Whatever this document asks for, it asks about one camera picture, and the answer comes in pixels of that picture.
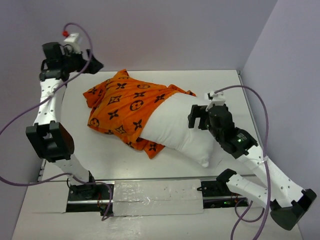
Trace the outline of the white pillow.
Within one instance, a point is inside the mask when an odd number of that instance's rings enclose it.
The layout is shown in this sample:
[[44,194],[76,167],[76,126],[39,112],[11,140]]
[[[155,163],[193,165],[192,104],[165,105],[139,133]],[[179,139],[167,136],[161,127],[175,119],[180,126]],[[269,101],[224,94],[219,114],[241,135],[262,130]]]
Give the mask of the white pillow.
[[176,150],[207,168],[213,156],[215,140],[208,130],[189,128],[188,116],[193,105],[208,104],[208,100],[175,93],[153,111],[140,137]]

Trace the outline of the orange patterned pillowcase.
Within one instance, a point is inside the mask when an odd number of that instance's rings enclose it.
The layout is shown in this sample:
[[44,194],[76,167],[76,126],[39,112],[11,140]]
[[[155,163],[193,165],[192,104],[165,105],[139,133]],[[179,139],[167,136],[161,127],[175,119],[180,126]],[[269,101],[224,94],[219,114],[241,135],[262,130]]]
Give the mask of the orange patterned pillowcase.
[[176,93],[195,96],[174,84],[155,84],[130,77],[127,70],[118,71],[112,78],[83,93],[91,109],[87,125],[102,134],[114,135],[153,159],[164,145],[141,136],[152,113]]

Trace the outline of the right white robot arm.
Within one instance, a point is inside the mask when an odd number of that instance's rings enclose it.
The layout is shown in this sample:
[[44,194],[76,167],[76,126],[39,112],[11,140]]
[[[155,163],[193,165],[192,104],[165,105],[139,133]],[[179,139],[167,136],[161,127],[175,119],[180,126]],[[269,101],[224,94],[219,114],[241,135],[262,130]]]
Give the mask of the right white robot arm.
[[220,147],[250,169],[261,182],[253,183],[232,169],[224,170],[218,177],[217,190],[227,196],[231,192],[242,195],[261,207],[269,207],[270,216],[281,228],[290,231],[309,210],[317,195],[304,189],[285,175],[267,156],[258,142],[233,122],[232,114],[224,105],[193,105],[188,116],[189,128],[208,130]]

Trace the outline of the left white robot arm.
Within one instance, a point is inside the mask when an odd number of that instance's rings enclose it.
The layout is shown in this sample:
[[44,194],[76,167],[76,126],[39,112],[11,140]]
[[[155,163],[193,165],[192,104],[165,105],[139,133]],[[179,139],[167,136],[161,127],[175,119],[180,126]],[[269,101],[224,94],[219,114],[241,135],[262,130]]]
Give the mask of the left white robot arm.
[[78,43],[60,44],[48,42],[42,45],[45,59],[42,61],[39,80],[41,88],[40,106],[32,126],[25,130],[36,154],[68,174],[70,189],[86,199],[98,193],[94,177],[76,158],[75,143],[61,123],[61,112],[67,81],[73,72],[95,74],[103,64],[97,61],[90,49],[88,59]]

